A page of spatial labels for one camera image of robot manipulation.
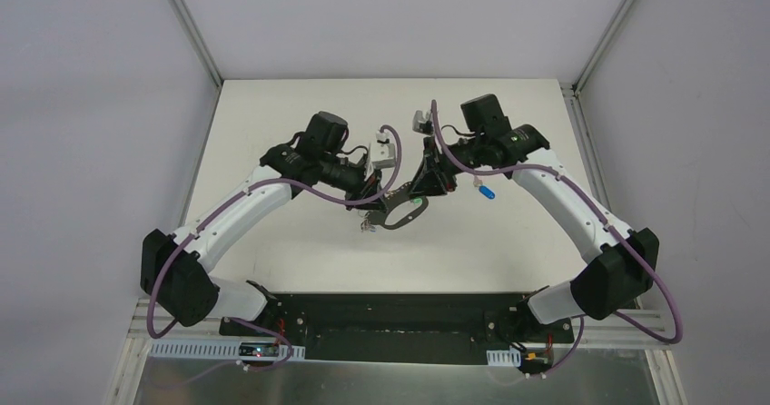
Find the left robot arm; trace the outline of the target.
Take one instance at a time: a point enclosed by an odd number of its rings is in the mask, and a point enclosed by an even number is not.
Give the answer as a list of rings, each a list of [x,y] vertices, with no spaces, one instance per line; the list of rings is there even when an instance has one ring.
[[[254,282],[212,276],[224,254],[259,221],[310,193],[346,209],[381,211],[390,183],[382,172],[400,168],[400,138],[383,125],[364,155],[352,161],[343,147],[348,123],[318,112],[288,142],[271,147],[258,165],[209,211],[176,230],[155,229],[143,239],[140,287],[149,296],[148,331],[162,307],[173,324],[190,327],[207,317],[239,318],[255,336],[270,334],[277,312],[267,290]]]

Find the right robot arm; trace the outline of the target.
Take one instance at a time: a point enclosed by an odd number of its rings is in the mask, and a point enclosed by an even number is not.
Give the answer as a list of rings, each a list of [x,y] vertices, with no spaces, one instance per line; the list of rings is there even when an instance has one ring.
[[[441,141],[435,106],[414,114],[412,128],[423,134],[424,149],[410,195],[451,193],[463,172],[501,173],[544,207],[586,263],[575,278],[518,304],[520,337],[538,341],[553,322],[579,315],[603,320],[652,287],[659,240],[651,230],[632,229],[585,193],[535,127],[512,127],[496,95],[482,95],[460,108],[470,135],[454,144]]]

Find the keyring with keys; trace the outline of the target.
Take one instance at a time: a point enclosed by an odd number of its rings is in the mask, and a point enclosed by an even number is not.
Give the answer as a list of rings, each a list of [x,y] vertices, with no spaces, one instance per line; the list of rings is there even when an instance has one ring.
[[[421,204],[414,205],[409,197],[410,184],[405,183],[400,188],[388,192],[384,197],[384,210],[360,212],[362,232],[377,230],[395,231],[415,222],[429,207],[428,197],[419,197]]]

